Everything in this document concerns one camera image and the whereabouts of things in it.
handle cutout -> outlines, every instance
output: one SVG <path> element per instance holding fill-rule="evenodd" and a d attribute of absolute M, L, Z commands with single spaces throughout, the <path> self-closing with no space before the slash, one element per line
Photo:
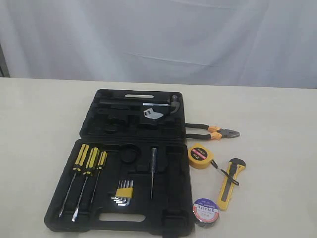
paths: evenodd
<path fill-rule="evenodd" d="M 99 221 L 108 222 L 142 222 L 145 218 L 142 214 L 101 213 L 99 215 Z"/>
<path fill-rule="evenodd" d="M 142 94 L 126 94 L 126 98 L 154 98 L 153 95 L 142 95 Z"/>

hammer head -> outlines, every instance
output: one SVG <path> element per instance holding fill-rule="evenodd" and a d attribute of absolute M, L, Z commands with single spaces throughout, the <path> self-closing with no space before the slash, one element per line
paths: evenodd
<path fill-rule="evenodd" d="M 172 95 L 171 100 L 170 100 L 170 106 L 173 109 L 172 111 L 170 111 L 171 115 L 178 111 L 178 109 L 180 107 L 180 103 L 179 103 L 178 97 L 176 95 Z"/>

precision screwdriver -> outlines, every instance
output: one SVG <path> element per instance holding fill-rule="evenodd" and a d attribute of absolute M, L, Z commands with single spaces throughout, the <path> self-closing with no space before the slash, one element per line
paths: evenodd
<path fill-rule="evenodd" d="M 60 209 L 60 211 L 59 211 L 59 214 L 58 214 L 59 217 L 61 217 L 62 214 L 63 214 L 64 208 L 65 208 L 65 204 L 66 204 L 66 201 L 67 201 L 67 198 L 68 198 L 68 195 L 69 195 L 71 186 L 73 185 L 73 182 L 74 182 L 74 180 L 75 180 L 75 178 L 76 178 L 76 175 L 81 172 L 81 168 L 82 168 L 83 165 L 84 165 L 84 162 L 85 162 L 85 158 L 86 158 L 86 156 L 87 156 L 88 149 L 89 149 L 89 145 L 87 145 L 87 144 L 82 144 L 82 145 L 81 145 L 79 154 L 78 154 L 77 159 L 76 159 L 76 161 L 75 161 L 75 165 L 74 165 L 74 167 L 73 167 L 73 169 L 72 169 L 72 170 L 75 171 L 75 173 L 74 173 L 74 175 L 73 175 L 73 179 L 72 179 L 71 182 L 70 182 L 70 185 L 69 185 L 69 187 L 68 187 L 68 191 L 67 191 L 67 193 L 66 193 L 66 196 L 65 196 L 65 198 L 64 198 L 63 204 L 62 204 L 61 209 Z"/>
<path fill-rule="evenodd" d="M 78 202 L 77 202 L 77 206 L 76 206 L 75 212 L 73 214 L 73 218 L 72 218 L 73 222 L 75 222 L 76 219 L 77 219 L 79 205 L 80 205 L 80 202 L 81 202 L 81 199 L 82 199 L 82 196 L 83 196 L 83 192 L 85 190 L 87 179 L 88 179 L 88 177 L 93 176 L 93 171 L 94 171 L 94 169 L 96 167 L 96 162 L 97 162 L 97 157 L 99 155 L 99 152 L 100 152 L 99 148 L 97 148 L 97 147 L 92 148 L 91 151 L 90 151 L 90 155 L 89 155 L 88 161 L 86 163 L 86 166 L 84 167 L 83 175 L 86 175 L 86 178 L 85 178 L 85 182 L 83 184 L 83 187 L 81 189 L 81 192 L 80 192 L 80 195 L 79 195 L 79 198 L 78 198 Z"/>
<path fill-rule="evenodd" d="M 108 155 L 108 153 L 106 151 L 103 151 L 100 154 L 100 157 L 99 157 L 99 160 L 98 160 L 98 163 L 97 163 L 97 167 L 96 167 L 96 170 L 98 170 L 98 175 L 97 175 L 97 179 L 96 179 L 96 182 L 95 182 L 93 195 L 91 196 L 90 204 L 93 203 L 94 196 L 95 196 L 95 191 L 96 191 L 96 187 L 97 187 L 97 183 L 98 183 L 98 179 L 99 179 L 99 175 L 100 175 L 101 170 L 105 166 L 107 155 Z"/>
<path fill-rule="evenodd" d="M 152 157 L 151 157 L 151 199 L 153 198 L 153 182 L 154 174 L 157 166 L 157 153 L 158 149 L 156 147 L 152 148 Z"/>

pliers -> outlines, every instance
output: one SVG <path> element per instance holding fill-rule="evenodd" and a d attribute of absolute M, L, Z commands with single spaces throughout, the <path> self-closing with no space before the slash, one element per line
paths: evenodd
<path fill-rule="evenodd" d="M 199 135 L 199 134 L 186 134 L 186 138 L 191 139 L 199 139 L 199 140 L 210 140 L 216 139 L 220 140 L 221 138 L 235 138 L 240 136 L 240 132 L 229 129 L 222 129 L 218 126 L 209 126 L 206 124 L 193 124 L 193 123 L 185 123 L 186 128 L 196 128 L 196 129 L 204 129 L 210 132 L 207 135 Z"/>

tool kit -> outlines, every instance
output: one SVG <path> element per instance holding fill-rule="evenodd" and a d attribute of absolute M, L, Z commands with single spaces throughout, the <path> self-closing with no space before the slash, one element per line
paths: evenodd
<path fill-rule="evenodd" d="M 181 93 L 100 89 L 80 137 L 45 215 L 49 229 L 190 234 L 194 216 Z M 114 221 L 107 214 L 145 219 Z"/>

